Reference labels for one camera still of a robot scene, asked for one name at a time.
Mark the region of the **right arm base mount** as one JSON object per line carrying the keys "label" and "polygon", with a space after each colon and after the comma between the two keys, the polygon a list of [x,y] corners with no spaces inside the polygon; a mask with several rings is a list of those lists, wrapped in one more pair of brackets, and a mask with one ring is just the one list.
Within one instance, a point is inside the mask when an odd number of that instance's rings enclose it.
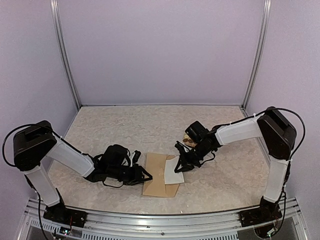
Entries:
{"label": "right arm base mount", "polygon": [[264,199],[264,197],[260,199],[258,207],[239,212],[239,219],[242,227],[259,225],[282,217],[279,199],[276,202],[270,202]]}

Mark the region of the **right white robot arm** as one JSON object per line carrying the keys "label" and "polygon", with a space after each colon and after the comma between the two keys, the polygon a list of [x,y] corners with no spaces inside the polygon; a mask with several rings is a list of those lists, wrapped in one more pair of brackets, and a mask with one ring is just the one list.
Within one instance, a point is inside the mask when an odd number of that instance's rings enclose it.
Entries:
{"label": "right white robot arm", "polygon": [[295,145],[297,130],[283,112],[289,110],[270,106],[257,114],[215,125],[212,129],[195,121],[185,130],[195,146],[188,148],[179,141],[175,144],[179,156],[174,172],[183,173],[195,167],[200,168],[205,156],[214,154],[222,146],[255,139],[268,165],[266,188],[255,216],[260,222],[268,221],[277,211],[293,155],[298,149]]}

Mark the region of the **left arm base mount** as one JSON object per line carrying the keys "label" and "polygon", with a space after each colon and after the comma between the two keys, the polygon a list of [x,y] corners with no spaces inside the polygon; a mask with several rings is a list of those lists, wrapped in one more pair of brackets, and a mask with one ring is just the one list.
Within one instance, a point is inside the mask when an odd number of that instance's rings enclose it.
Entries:
{"label": "left arm base mount", "polygon": [[66,207],[62,200],[53,206],[46,206],[43,214],[46,220],[79,228],[84,227],[87,216],[88,213],[85,211]]}

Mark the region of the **left aluminium frame post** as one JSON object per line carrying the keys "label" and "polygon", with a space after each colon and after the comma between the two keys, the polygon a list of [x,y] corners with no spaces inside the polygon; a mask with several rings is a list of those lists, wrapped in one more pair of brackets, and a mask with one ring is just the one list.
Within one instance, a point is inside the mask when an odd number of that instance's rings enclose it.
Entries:
{"label": "left aluminium frame post", "polygon": [[75,107],[79,111],[82,107],[82,104],[81,104],[79,93],[73,78],[70,62],[68,59],[67,49],[64,41],[64,36],[63,36],[63,28],[62,28],[62,23],[60,18],[59,2],[57,0],[50,0],[50,8],[51,8],[51,15],[53,19],[55,34],[57,38],[57,44],[58,44],[58,48],[61,56],[62,65],[66,74],[67,83],[69,85]]}

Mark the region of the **cream lined letter paper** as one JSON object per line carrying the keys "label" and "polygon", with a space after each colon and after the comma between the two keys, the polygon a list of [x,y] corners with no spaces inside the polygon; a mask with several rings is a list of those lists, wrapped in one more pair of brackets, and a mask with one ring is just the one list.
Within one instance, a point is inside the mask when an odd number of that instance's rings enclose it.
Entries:
{"label": "cream lined letter paper", "polygon": [[164,169],[164,184],[175,185],[183,184],[185,182],[184,175],[182,172],[175,172],[175,168],[178,164],[179,157],[176,156],[172,159],[167,159],[165,162]]}

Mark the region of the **right aluminium frame post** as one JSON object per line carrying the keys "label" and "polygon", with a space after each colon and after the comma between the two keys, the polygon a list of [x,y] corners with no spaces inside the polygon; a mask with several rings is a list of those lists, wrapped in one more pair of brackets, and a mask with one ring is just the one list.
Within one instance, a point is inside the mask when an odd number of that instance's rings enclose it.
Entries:
{"label": "right aluminium frame post", "polygon": [[264,51],[264,45],[266,41],[266,36],[267,36],[267,31],[268,31],[268,24],[269,24],[269,19],[270,19],[270,12],[271,12],[271,5],[272,1],[271,0],[264,0],[263,1],[263,11],[262,11],[262,19],[261,19],[261,24],[260,24],[260,30],[259,30],[259,35],[258,35],[258,42],[257,42],[257,47],[254,55],[254,60],[253,60],[253,66],[250,72],[249,76],[249,82],[245,91],[244,99],[242,101],[242,109],[245,111],[249,105],[250,98],[253,93],[254,85],[257,79],[257,75],[259,72],[259,67]]}

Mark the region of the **brown kraft envelope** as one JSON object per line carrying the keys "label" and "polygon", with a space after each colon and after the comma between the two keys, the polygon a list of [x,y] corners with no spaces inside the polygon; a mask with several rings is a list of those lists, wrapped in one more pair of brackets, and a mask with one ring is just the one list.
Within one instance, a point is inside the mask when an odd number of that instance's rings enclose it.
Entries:
{"label": "brown kraft envelope", "polygon": [[143,184],[142,195],[147,197],[174,198],[180,184],[165,184],[166,161],[172,160],[174,155],[148,152],[146,154],[145,169],[152,175],[152,180]]}

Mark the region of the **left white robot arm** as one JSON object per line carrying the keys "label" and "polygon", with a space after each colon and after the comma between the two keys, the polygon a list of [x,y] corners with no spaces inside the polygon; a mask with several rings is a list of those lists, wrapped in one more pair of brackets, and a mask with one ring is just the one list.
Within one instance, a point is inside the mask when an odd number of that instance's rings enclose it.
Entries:
{"label": "left white robot arm", "polygon": [[91,183],[115,179],[122,186],[134,186],[151,181],[153,176],[138,164],[141,152],[114,144],[104,153],[91,156],[71,145],[52,128],[47,120],[26,124],[12,131],[14,166],[18,168],[37,191],[49,212],[63,223],[70,211],[52,183],[43,160],[58,162]]}

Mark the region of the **round sticker seal sheet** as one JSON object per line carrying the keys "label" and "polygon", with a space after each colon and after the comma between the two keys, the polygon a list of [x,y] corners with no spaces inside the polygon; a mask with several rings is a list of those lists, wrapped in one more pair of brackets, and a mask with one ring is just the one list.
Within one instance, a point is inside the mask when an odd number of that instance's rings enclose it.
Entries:
{"label": "round sticker seal sheet", "polygon": [[182,142],[184,145],[193,148],[195,147],[197,144],[188,136],[187,133],[184,133],[183,138],[182,138]]}

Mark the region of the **front aluminium rail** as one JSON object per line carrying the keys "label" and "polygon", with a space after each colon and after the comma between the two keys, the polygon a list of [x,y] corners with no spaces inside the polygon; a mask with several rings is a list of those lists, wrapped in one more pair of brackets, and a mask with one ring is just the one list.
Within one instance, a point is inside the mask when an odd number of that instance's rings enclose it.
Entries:
{"label": "front aluminium rail", "polygon": [[257,225],[242,224],[240,209],[151,215],[86,210],[82,227],[39,219],[45,205],[31,199],[24,211],[17,240],[306,240],[306,227],[297,201],[281,200],[284,217]]}

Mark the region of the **aluminium frame post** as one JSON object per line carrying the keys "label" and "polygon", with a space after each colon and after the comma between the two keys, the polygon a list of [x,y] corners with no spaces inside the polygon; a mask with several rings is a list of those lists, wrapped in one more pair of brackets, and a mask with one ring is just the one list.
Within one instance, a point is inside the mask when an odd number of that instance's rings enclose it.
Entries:
{"label": "aluminium frame post", "polygon": [[263,1],[263,11],[262,11],[262,19],[261,19],[261,24],[260,24],[260,30],[259,30],[259,35],[258,35],[258,42],[257,42],[257,47],[254,55],[254,60],[253,60],[253,66],[250,72],[249,76],[249,82],[245,91],[244,99],[242,101],[242,109],[245,111],[249,105],[250,98],[253,93],[254,85],[257,79],[257,75],[259,72],[259,67],[264,51],[264,45],[266,41],[266,36],[267,36],[267,31],[268,31],[268,24],[269,24],[269,19],[270,19],[270,12],[271,12],[271,5],[272,1],[271,0],[264,0]]}
{"label": "aluminium frame post", "polygon": [[60,18],[59,2],[57,0],[50,0],[50,8],[51,8],[51,15],[53,19],[55,34],[57,38],[57,44],[58,44],[58,48],[61,56],[62,65],[66,74],[67,83],[69,85],[75,107],[79,111],[82,107],[82,104],[81,104],[79,93],[73,78],[70,62],[68,59],[67,49],[64,41],[64,36],[63,36],[63,28],[62,28],[62,23]]}

